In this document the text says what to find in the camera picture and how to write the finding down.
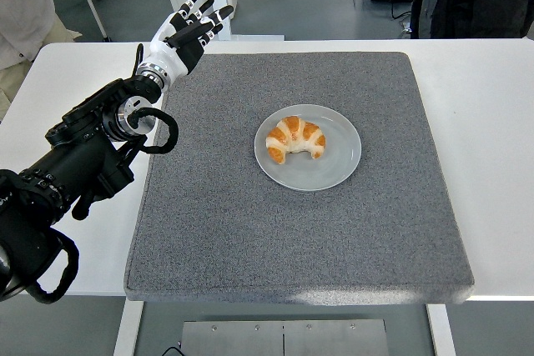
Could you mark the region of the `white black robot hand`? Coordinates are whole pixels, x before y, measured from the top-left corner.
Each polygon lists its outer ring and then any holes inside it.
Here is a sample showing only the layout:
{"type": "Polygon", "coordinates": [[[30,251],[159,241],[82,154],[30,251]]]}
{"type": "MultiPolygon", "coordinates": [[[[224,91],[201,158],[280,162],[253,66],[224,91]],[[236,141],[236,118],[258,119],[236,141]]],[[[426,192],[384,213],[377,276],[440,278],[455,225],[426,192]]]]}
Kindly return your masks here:
{"type": "Polygon", "coordinates": [[[137,67],[138,75],[159,80],[166,88],[194,70],[204,48],[234,11],[231,5],[210,11],[214,0],[206,0],[199,7],[195,6],[197,1],[186,0],[160,26],[149,44],[149,55],[137,67]]]}

